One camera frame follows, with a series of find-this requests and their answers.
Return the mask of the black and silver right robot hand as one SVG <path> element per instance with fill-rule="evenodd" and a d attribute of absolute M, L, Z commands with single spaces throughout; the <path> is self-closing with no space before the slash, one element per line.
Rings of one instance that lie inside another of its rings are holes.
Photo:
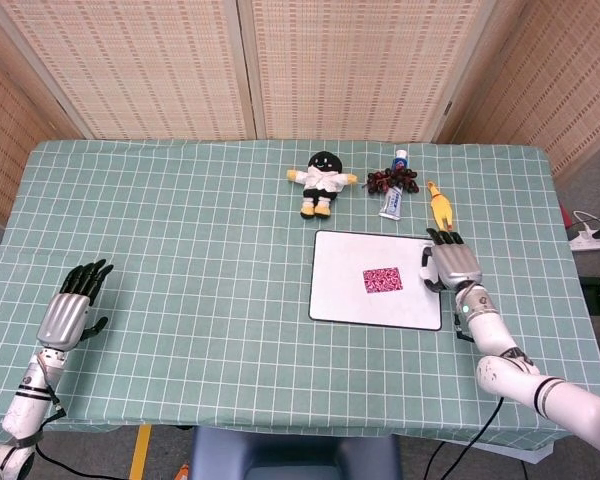
<path fill-rule="evenodd" d="M 439 293 L 450 290 L 455 293 L 470 283 L 482 282 L 482 270 L 478 261 L 464 242 L 454 231 L 448 232 L 427 228 L 432 246 L 422 250 L 421 279 L 425 287 Z"/>

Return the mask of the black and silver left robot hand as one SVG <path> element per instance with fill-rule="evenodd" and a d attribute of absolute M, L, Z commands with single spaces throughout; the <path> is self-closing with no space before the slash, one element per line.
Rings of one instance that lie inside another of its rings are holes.
<path fill-rule="evenodd" d="M 50 300 L 37 332 L 45 348 L 68 352 L 80 342 L 97 336 L 108 324 L 106 316 L 86 326 L 89 309 L 114 265 L 105 259 L 74 267 Z"/>

